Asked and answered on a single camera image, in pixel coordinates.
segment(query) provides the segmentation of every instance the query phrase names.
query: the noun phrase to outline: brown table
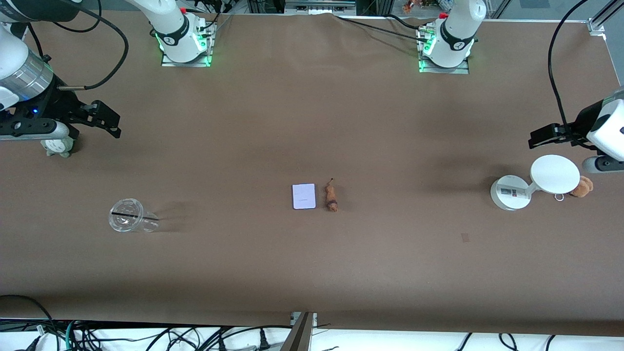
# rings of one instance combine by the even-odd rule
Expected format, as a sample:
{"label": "brown table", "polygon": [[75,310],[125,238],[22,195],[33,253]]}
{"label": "brown table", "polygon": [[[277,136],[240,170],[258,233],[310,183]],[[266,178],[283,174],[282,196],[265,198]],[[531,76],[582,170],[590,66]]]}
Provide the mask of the brown table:
{"label": "brown table", "polygon": [[[421,74],[413,42],[331,15],[235,16],[211,68],[163,68],[141,13],[105,16],[128,60],[79,97],[114,108],[122,137],[80,127],[69,159],[0,144],[1,293],[59,319],[250,325],[314,310],[344,328],[624,334],[623,176],[516,213],[489,195],[541,155],[591,156],[527,147],[559,121],[554,23],[483,23],[463,76]],[[103,25],[35,28],[68,84],[99,80],[121,52]],[[570,119],[618,86],[584,24],[563,27],[554,62]],[[331,177],[337,214],[322,206]],[[315,210],[291,208],[304,182]],[[107,212],[126,197],[164,232],[114,232]]]}

